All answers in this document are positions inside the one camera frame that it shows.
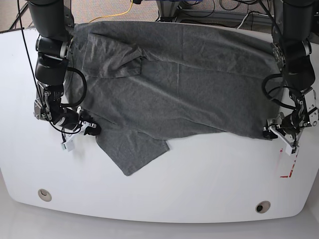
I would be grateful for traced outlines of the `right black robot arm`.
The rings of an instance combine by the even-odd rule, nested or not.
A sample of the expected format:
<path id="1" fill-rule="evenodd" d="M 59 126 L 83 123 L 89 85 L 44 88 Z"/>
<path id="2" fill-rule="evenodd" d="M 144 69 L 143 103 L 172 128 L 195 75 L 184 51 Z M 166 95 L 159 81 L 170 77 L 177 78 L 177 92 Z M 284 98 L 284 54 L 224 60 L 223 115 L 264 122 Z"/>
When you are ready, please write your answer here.
<path id="1" fill-rule="evenodd" d="M 100 126 L 84 114 L 80 104 L 87 93 L 84 74 L 69 66 L 67 54 L 72 43 L 69 30 L 74 28 L 74 17 L 69 0 L 28 0 L 34 27 L 39 33 L 35 49 L 36 67 L 31 68 L 36 87 L 34 116 L 61 133 L 62 143 L 71 142 L 77 134 L 98 136 Z M 83 91 L 74 103 L 62 103 L 64 80 L 67 73 L 75 73 L 82 81 Z"/>

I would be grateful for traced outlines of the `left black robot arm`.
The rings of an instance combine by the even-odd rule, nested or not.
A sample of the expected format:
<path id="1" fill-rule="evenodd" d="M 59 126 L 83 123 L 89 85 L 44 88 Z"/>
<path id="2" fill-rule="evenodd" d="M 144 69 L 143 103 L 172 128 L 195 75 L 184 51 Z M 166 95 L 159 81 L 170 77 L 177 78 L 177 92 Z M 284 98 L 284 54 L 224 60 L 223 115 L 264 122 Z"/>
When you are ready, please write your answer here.
<path id="1" fill-rule="evenodd" d="M 319 123 L 309 40 L 311 34 L 319 32 L 319 2 L 275 0 L 272 12 L 261 1 L 259 4 L 272 23 L 272 50 L 280 70 L 263 80 L 262 92 L 269 101 L 292 111 L 287 116 L 279 113 L 276 118 L 268 119 L 263 136 L 280 138 L 286 144 L 286 153 L 291 155 L 299 149 L 303 130 Z"/>

